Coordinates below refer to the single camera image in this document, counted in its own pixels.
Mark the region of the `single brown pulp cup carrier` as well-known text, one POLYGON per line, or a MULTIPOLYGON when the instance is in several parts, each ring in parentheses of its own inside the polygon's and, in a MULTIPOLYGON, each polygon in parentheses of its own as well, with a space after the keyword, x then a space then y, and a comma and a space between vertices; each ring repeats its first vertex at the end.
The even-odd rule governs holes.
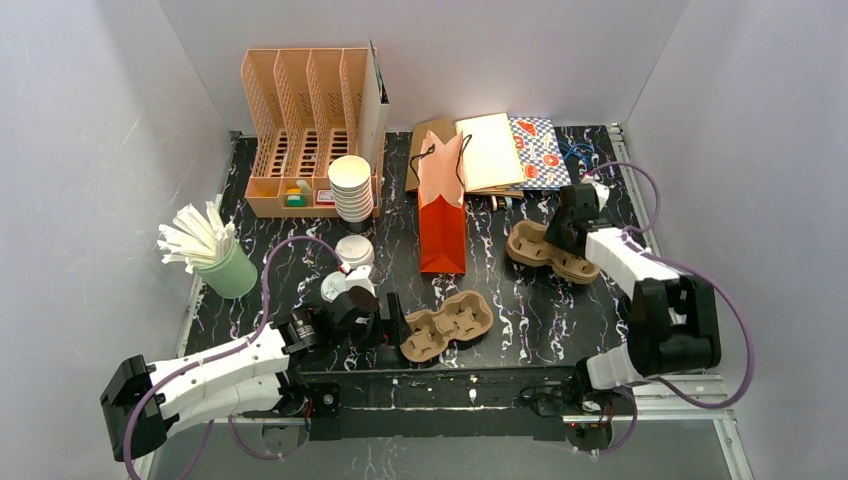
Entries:
POLYGON ((494 314, 479 292, 466 290, 447 298, 439 310, 419 310, 405 316, 410 334, 400 344, 404 357, 414 363, 441 355, 453 341, 469 342, 486 334, 494 314))

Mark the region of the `orange paper bag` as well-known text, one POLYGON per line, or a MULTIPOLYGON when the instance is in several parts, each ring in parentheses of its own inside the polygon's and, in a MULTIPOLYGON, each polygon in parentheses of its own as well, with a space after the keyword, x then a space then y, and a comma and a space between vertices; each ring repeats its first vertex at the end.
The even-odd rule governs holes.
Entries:
POLYGON ((417 155, 419 266, 423 273, 466 273, 465 146, 466 138, 460 133, 442 142, 428 132, 417 155))

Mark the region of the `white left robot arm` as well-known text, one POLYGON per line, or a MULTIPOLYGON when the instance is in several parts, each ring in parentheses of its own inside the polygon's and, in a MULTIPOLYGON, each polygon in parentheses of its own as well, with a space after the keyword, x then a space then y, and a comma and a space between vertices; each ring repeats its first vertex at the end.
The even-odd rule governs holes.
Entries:
POLYGON ((117 462, 160 448, 177 433, 243 412, 278 410, 290 401, 315 401, 298 370, 344 340, 366 348, 391 339, 383 327, 403 320, 400 297, 354 286, 330 302, 301 305, 257 334, 192 355, 148 362, 123 360, 100 396, 117 462))

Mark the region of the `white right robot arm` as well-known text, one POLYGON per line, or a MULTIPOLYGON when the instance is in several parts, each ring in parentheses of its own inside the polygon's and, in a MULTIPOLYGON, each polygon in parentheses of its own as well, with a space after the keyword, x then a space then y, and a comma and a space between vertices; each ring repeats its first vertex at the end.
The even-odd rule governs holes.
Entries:
POLYGON ((595 186, 561 188, 544 239, 599 267, 624 294, 626 338, 620 346, 577 363, 574 383, 581 394, 719 364, 714 288, 652 259, 623 229, 603 221, 595 186))

